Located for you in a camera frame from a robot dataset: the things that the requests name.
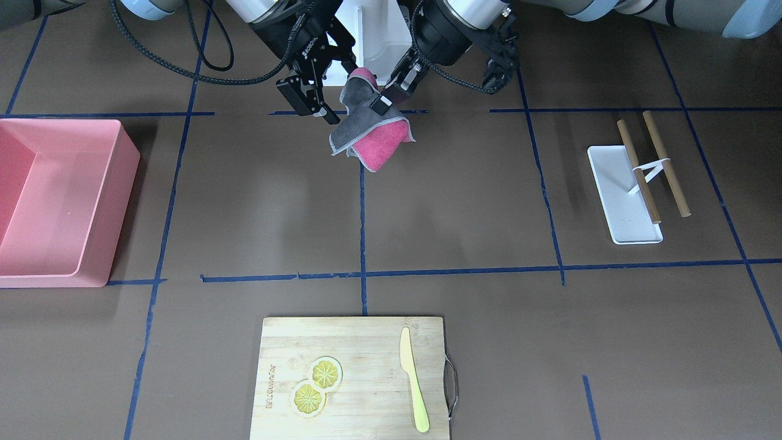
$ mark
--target microfiber cloth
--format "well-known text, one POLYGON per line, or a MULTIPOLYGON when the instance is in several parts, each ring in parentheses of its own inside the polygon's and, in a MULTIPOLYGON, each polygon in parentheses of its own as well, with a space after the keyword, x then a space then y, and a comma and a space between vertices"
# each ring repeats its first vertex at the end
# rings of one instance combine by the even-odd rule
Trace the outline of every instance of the microfiber cloth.
POLYGON ((355 156, 369 171, 384 165, 402 142, 415 142, 410 122, 391 106, 379 115, 370 104, 378 97, 378 82, 372 72, 359 67, 350 74, 339 101, 347 107, 347 117, 328 137, 332 156, 343 151, 355 156))

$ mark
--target knife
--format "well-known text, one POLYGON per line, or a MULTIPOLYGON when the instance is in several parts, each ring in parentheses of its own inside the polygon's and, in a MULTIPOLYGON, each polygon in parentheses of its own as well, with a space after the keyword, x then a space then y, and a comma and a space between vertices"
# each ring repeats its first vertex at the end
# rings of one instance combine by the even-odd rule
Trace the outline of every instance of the knife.
POLYGON ((399 359, 402 363, 402 370, 404 370, 410 378, 410 393, 413 396, 415 429, 418 429, 418 432, 426 432, 429 430, 429 415, 426 413, 424 396, 421 395, 421 387, 418 385, 418 375, 415 373, 413 346, 410 342, 410 327, 402 327, 402 335, 399 339, 399 359))

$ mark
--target wooden rod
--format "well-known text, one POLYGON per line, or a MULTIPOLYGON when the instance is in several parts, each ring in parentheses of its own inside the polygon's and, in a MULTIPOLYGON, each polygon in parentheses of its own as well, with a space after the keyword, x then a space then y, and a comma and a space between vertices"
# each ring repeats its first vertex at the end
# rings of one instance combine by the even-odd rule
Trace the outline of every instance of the wooden rod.
MULTIPOLYGON (((660 131, 657 129, 655 119, 651 116, 651 111, 644 111, 644 121, 646 121, 646 127, 649 129, 651 143, 655 144, 657 156, 660 159, 667 158, 668 152, 665 151, 665 145, 662 143, 660 131)), ((679 178, 676 177, 676 172, 673 170, 670 157, 668 157, 668 160, 662 163, 662 169, 665 171, 668 184, 671 186, 671 192, 673 193, 673 199, 676 201, 676 207, 679 208, 679 214, 682 217, 689 217, 692 212, 690 212, 690 206, 687 204, 687 199, 684 198, 684 192, 682 191, 682 187, 679 184, 679 178)))
POLYGON ((633 175, 635 175, 636 182, 638 182, 638 189, 640 190, 641 197, 644 199, 644 204, 646 204, 646 210, 649 211, 649 218, 651 218, 652 223, 657 225, 662 221, 660 219, 660 213, 657 211, 655 199, 651 198, 651 191, 649 190, 649 185, 646 183, 644 171, 636 168, 638 166, 638 155, 635 152, 633 140, 630 138, 630 131, 627 129, 625 121, 621 119, 616 121, 616 126, 619 127, 619 134, 622 136, 622 143, 625 144, 627 157, 630 158, 630 165, 634 168, 633 175))

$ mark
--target pink bin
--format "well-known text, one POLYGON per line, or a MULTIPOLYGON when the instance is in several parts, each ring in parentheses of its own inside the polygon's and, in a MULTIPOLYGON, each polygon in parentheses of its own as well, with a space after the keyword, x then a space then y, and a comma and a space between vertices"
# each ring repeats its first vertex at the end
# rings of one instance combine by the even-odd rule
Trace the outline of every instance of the pink bin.
POLYGON ((119 121, 0 120, 0 287, 106 285, 138 158, 119 121))

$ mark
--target lemon slice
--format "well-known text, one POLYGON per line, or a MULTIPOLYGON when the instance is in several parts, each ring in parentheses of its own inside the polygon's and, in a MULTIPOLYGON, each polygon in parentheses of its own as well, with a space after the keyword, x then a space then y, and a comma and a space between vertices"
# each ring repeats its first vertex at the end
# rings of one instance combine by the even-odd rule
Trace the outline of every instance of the lemon slice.
POLYGON ((299 417, 315 417, 326 404, 326 394, 305 380, 293 388, 293 408, 299 417))
POLYGON ((332 392, 342 382, 342 366, 339 361, 330 356, 315 359, 310 368, 310 379, 317 389, 323 392, 332 392))

